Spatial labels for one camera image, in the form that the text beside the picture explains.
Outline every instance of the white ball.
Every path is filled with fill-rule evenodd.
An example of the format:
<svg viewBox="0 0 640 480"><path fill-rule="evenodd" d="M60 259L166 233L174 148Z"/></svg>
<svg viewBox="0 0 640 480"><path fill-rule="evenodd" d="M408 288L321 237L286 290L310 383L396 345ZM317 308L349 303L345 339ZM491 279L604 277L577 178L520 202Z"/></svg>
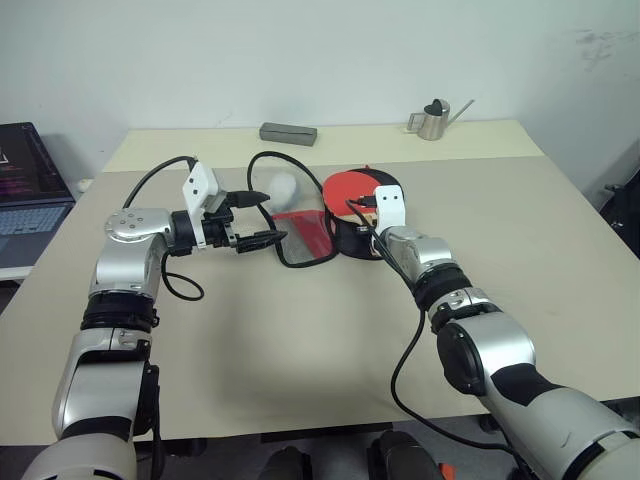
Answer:
<svg viewBox="0 0 640 480"><path fill-rule="evenodd" d="M276 173L266 192L271 197L269 210L271 213L287 212L298 202L298 182L296 177L288 172Z"/></svg>

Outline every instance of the laptop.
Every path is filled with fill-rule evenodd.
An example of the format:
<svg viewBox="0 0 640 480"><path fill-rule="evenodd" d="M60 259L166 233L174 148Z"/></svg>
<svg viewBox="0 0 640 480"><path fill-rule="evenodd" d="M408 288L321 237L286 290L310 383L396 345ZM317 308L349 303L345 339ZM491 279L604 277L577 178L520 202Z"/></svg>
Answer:
<svg viewBox="0 0 640 480"><path fill-rule="evenodd" d="M0 268L35 265L74 204L33 124L0 125Z"/></svg>

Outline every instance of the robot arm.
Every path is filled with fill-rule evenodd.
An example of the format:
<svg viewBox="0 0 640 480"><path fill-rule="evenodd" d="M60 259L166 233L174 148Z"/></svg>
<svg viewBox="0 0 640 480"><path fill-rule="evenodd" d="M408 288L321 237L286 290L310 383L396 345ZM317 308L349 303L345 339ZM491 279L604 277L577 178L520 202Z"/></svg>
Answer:
<svg viewBox="0 0 640 480"><path fill-rule="evenodd" d="M380 238L427 312L451 386L478 397L540 478L636 478L638 429L537 372L525 330L471 284L446 242L404 225L399 187L378 187L376 200Z"/></svg>
<svg viewBox="0 0 640 480"><path fill-rule="evenodd" d="M150 429L159 433L159 371L149 356L166 257L207 245L242 253L284 236L273 231L236 235L231 207L256 205L269 197L227 193L200 163L192 167L183 193L187 211L124 208L107 220L87 309L53 405L59 440L33 461L24 479L134 479L133 437Z"/></svg>

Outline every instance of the black power cord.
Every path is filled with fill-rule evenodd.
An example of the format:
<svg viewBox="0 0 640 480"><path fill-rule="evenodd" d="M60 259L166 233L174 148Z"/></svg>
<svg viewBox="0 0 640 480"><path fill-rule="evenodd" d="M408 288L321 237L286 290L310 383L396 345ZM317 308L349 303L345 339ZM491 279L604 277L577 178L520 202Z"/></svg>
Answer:
<svg viewBox="0 0 640 480"><path fill-rule="evenodd" d="M369 231L371 232L371 235L373 235L373 237L376 239L376 242L377 242L376 249L380 252L380 254L382 255L382 258L389 264L389 266L393 270L395 270L398 273L398 275L402 277L407 287L409 287L409 289L413 291L413 283L411 282L409 277L402 271L402 268L398 265L398 262L393 257L391 252L389 252L389 249L383 243L380 236L376 233L373 226L367 221L365 216L357 208L355 208L355 205L357 205L357 203L353 200L346 200L345 203L351 209L351 211L353 211L353 213L356 214L356 216L360 219L362 224L369 229ZM404 402L402 402L402 400L400 400L400 397L398 396L398 392L396 388L396 385L398 382L398 376L400 375L400 372L402 371L402 367L404 366L405 362L409 358L409 355L411 355L411 352L413 351L414 347L420 340L420 337L422 336L422 332L424 331L425 323L426 323L426 312L424 310L420 310L420 320L418 322L418 328L416 330L416 333L413 335L411 342L409 342L409 345L407 346L405 351L402 353L402 356L400 357L400 360L398 360L398 364L396 365L396 368L393 370L393 374L391 375L391 396L393 397L393 400L396 402L396 405L398 405L398 407L403 412L415 418L417 421L419 421L426 427L430 428L434 432L439 433L444 437L447 437L450 440L453 440L454 442L467 445L468 447L479 448L481 450L499 450L499 451L508 453L509 455L512 455L516 461L516 464L518 464L519 466L526 465L526 462L524 461L524 459L509 445L505 445L502 443L476 442L474 440L469 440L464 437L459 437L458 435L455 435L451 432L448 432L447 430L444 430L443 428L440 428L435 423L427 420L422 415L419 415L418 413L414 412L407 405L405 405Z"/></svg>
<svg viewBox="0 0 640 480"><path fill-rule="evenodd" d="M187 162L187 165L189 166L189 170L191 171L191 170L193 170L193 167L196 165L196 163L198 161L193 157L180 156L180 157L174 157L174 158L172 158L170 160L167 160L166 162L162 162L161 164L159 164L156 167L152 168L151 170L149 170L145 174L144 177L142 177L140 179L140 181L136 184L136 186L133 187L133 190L131 190L131 193L129 194L127 199L124 201L124 204L122 205L122 208L131 207L131 203L133 202L133 199L136 197L136 195L138 195L138 193L140 192L140 190L142 189L144 184L147 183L151 177L153 177L160 170L163 170L163 169L167 168L168 166L173 165L175 163L179 163L179 162ZM162 255L162 260L160 261L160 273L162 275L162 283L164 283L164 286L166 287L166 289L169 290L169 292L172 295L178 297L181 300L187 300L189 302L195 302L195 301L201 300L204 297L204 290L202 289L202 287L200 285L198 285L198 283L195 280L192 280L191 278L186 277L184 275L180 275L179 273L167 272L167 258L168 258L168 256L169 256L169 252L165 252ZM178 292L171 285L171 282L169 281L169 277L177 278L177 279L183 280L183 281L193 285L198 290L198 295L194 296L194 297L191 297L189 295L184 295L184 294Z"/></svg>

